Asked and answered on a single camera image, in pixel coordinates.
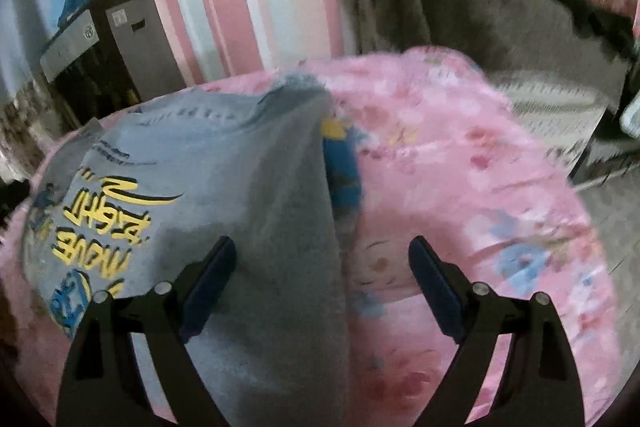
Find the floral pattern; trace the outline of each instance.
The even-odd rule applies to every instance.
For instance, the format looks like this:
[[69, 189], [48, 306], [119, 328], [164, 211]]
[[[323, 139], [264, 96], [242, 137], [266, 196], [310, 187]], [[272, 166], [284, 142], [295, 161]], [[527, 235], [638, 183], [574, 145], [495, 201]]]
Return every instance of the floral pattern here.
[[[604, 252], [564, 173], [549, 165], [545, 147], [516, 123], [508, 100], [468, 58], [443, 48], [309, 61], [300, 71], [318, 77], [332, 93], [333, 118], [353, 134], [362, 179], [356, 234], [344, 252], [350, 425], [413, 425], [455, 354], [408, 266], [407, 247], [415, 235], [426, 237], [470, 280], [485, 281], [501, 295], [551, 295], [574, 350], [592, 424], [612, 402], [620, 370]], [[263, 92], [281, 77], [263, 71], [204, 88]], [[16, 255], [15, 230], [23, 222], [24, 213], [18, 214], [0, 259]], [[38, 360], [42, 343], [31, 346], [29, 338], [39, 338], [33, 333], [46, 325], [26, 313], [22, 302], [12, 300], [12, 306], [31, 333], [21, 349]], [[470, 420], [488, 412], [508, 346], [508, 338], [498, 340]], [[60, 371], [61, 363], [50, 368], [50, 381]], [[22, 383], [27, 390], [42, 386]], [[56, 392], [39, 401], [47, 417], [53, 416]]]

